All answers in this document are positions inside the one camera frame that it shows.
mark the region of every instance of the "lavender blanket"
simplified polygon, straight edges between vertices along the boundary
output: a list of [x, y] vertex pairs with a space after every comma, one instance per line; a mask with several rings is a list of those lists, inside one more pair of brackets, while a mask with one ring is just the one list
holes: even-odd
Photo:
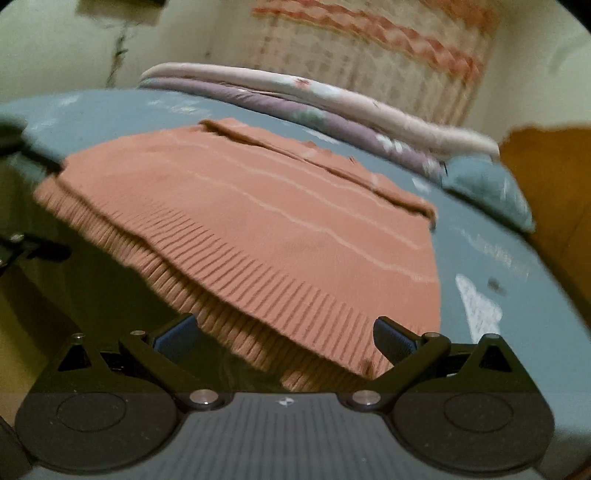
[[202, 82], [201, 80], [175, 77], [147, 78], [139, 84], [139, 87], [202, 95], [304, 125], [374, 155], [386, 158], [437, 184], [441, 184], [443, 168], [435, 157], [419, 152], [401, 141], [391, 140], [369, 127], [347, 120], [335, 113], [326, 112], [303, 103], [252, 92], [244, 88]]

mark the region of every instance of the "blue bedsheet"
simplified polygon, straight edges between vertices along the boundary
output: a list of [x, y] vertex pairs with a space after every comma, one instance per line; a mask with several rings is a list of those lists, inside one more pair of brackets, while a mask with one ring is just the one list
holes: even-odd
[[[441, 332], [454, 342], [468, 343], [478, 332], [497, 328], [516, 352], [556, 418], [556, 437], [541, 469], [549, 478], [561, 478], [590, 454], [589, 333], [537, 254], [519, 235], [479, 210], [409, 171], [318, 132], [183, 93], [73, 92], [11, 102], [0, 106], [0, 113], [24, 117], [27, 132], [64, 157], [122, 135], [195, 124], [203, 118], [234, 117], [278, 135], [312, 140], [346, 157], [352, 155], [403, 189], [424, 196], [439, 209], [433, 245], [441, 280]], [[13, 157], [10, 162], [31, 185], [43, 177], [42, 171], [22, 158]], [[0, 205], [7, 201], [0, 192]], [[12, 224], [15, 215], [8, 214]], [[75, 256], [69, 262], [74, 264]], [[67, 268], [84, 269], [85, 265]], [[63, 275], [54, 283], [66, 285], [67, 275]], [[39, 277], [33, 280], [43, 283]], [[55, 284], [38, 286], [50, 299], [56, 295]], [[68, 309], [80, 301], [62, 298], [57, 303]], [[76, 317], [72, 309], [76, 310], [72, 307], [66, 313]]]

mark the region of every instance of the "folded blanket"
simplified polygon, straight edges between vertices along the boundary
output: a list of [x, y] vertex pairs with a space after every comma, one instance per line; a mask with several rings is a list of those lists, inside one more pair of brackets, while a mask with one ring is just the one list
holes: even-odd
[[202, 82], [201, 80], [173, 77], [149, 78], [143, 80], [139, 87], [203, 95], [239, 105], [255, 112], [289, 120], [350, 143], [379, 157], [386, 158], [437, 184], [441, 184], [443, 168], [435, 157], [416, 151], [403, 142], [391, 140], [364, 125], [347, 120], [335, 113], [326, 112], [291, 100], [276, 98], [266, 92], [265, 94], [252, 92], [243, 88]]
[[294, 390], [384, 373], [379, 315], [439, 329], [434, 207], [311, 142], [233, 119], [123, 137], [35, 198]]
[[261, 70], [200, 63], [156, 65], [144, 72], [141, 80], [153, 77], [192, 78], [292, 95], [303, 103], [342, 115], [435, 155], [458, 153], [485, 153], [493, 157], [499, 155], [497, 143], [485, 135], [463, 128], [431, 124], [365, 95], [314, 80]]

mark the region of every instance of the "circular pad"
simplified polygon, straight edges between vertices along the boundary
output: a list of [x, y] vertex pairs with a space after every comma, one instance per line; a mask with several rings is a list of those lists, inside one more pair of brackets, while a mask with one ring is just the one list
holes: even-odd
[[125, 417], [125, 400], [112, 393], [80, 393], [63, 401], [57, 418], [77, 432], [99, 432]]
[[445, 402], [443, 412], [459, 429], [475, 433], [500, 430], [513, 416], [507, 402], [486, 393], [456, 395]]
[[156, 450], [176, 426], [174, 401], [154, 384], [116, 377], [109, 392], [29, 393], [15, 421], [23, 446], [68, 473], [113, 470]]
[[416, 457], [472, 476], [535, 464], [554, 431], [552, 413], [535, 393], [409, 391], [391, 418], [397, 437]]

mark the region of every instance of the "patterned curtain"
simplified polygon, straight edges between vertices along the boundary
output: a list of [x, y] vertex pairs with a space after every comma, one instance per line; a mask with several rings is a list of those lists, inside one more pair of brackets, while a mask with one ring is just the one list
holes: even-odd
[[461, 123], [498, 25], [491, 0], [258, 0], [234, 64]]

